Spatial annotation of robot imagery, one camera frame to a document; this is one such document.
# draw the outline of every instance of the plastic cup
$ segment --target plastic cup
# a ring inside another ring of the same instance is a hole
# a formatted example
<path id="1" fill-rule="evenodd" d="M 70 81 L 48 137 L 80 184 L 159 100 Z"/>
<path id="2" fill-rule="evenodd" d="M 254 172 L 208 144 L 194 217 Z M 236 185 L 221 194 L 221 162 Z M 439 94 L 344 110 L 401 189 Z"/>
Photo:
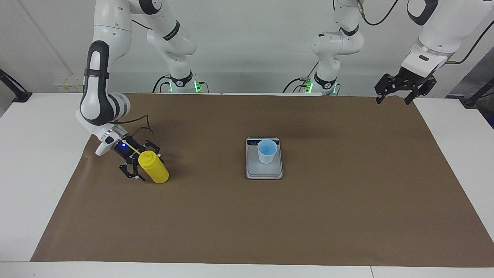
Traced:
<path id="1" fill-rule="evenodd" d="M 264 139 L 257 145 L 259 161 L 261 161 L 262 164 L 269 164 L 273 162 L 277 151 L 278 145 L 276 145 L 273 140 Z"/>

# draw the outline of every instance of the white wall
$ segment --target white wall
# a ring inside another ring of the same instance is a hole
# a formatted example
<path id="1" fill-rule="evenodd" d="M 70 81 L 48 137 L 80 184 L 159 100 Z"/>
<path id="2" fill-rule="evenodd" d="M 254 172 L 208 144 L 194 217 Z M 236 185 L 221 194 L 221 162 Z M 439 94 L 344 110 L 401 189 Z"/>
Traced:
<path id="1" fill-rule="evenodd" d="M 361 23 L 364 49 L 340 57 L 341 94 L 374 95 L 373 87 L 384 73 L 397 73 L 421 30 L 408 18 L 406 2 L 401 0 L 388 20 L 377 27 Z M 0 1 L 1 67 L 37 92 L 53 91 L 54 75 L 82 74 L 92 39 L 94 3 Z M 367 1 L 368 20 L 382 18 L 392 3 Z M 330 0 L 168 0 L 168 4 L 199 41 L 198 51 L 190 59 L 192 69 L 217 92 L 281 91 L 288 81 L 307 75 L 317 61 L 310 48 L 312 39 L 338 29 Z M 146 24 L 142 16 L 133 18 Z M 491 13 L 455 57 L 466 54 L 492 19 Z M 133 28 L 131 50 L 114 64 L 109 91 L 149 92 L 157 77 L 167 73 L 159 54 L 146 42 L 146 30 L 135 24 Z M 493 41 L 491 31 L 464 64 L 439 70 L 439 83 L 431 96 L 449 93 Z"/>

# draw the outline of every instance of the yellow bottle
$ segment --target yellow bottle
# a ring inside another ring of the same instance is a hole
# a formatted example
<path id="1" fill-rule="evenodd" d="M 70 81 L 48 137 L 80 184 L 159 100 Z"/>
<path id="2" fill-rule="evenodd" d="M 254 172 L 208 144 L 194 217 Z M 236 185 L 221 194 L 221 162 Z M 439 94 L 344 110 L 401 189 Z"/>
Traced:
<path id="1" fill-rule="evenodd" d="M 162 184 L 168 180 L 170 174 L 168 173 L 168 170 L 165 168 L 157 154 L 150 150 L 139 153 L 139 151 L 134 149 L 131 145 L 128 146 L 139 154 L 139 164 L 154 180 L 155 183 Z"/>

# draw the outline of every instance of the white tabletop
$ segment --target white tabletop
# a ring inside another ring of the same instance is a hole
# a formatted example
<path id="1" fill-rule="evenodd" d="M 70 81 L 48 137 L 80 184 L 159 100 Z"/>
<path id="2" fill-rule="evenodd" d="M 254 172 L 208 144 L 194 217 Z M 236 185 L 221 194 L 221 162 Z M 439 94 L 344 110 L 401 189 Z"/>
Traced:
<path id="1" fill-rule="evenodd" d="M 29 263 L 90 134 L 75 119 L 78 93 L 36 93 L 0 118 L 0 277 L 494 277 L 491 269 Z M 453 99 L 415 103 L 494 238 L 494 131 Z"/>

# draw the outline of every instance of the table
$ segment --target table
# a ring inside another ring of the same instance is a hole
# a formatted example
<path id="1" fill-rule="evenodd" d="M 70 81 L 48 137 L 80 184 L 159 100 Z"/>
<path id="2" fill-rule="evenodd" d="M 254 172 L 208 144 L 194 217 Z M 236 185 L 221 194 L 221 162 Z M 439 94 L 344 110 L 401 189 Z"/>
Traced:
<path id="1" fill-rule="evenodd" d="M 30 263 L 90 136 L 75 119 L 80 98 L 36 93 L 0 119 L 0 277 L 494 277 L 494 268 Z M 420 98 L 415 104 L 494 238 L 494 131 L 457 100 Z"/>

